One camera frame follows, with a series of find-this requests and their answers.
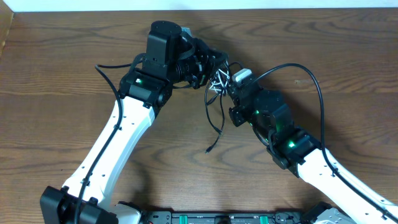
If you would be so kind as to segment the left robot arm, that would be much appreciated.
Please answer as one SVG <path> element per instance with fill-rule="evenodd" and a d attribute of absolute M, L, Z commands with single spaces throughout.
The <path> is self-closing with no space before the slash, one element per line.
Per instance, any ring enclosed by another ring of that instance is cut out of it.
<path fill-rule="evenodd" d="M 174 22 L 155 21 L 144 53 L 127 65 L 106 126 L 62 188 L 47 187 L 40 208 L 45 223 L 139 223 L 133 204 L 111 205 L 116 182 L 133 149 L 180 82 L 205 86 L 228 60 Z"/>

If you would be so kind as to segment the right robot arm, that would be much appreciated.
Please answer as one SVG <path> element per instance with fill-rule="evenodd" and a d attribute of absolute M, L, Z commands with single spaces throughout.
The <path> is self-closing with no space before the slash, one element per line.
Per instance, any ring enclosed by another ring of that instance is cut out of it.
<path fill-rule="evenodd" d="M 252 81 L 232 82 L 229 115 L 235 126 L 248 122 L 267 145 L 273 161 L 314 186 L 355 223 L 397 223 L 397 205 L 359 180 L 304 129 L 294 124 L 281 92 Z"/>

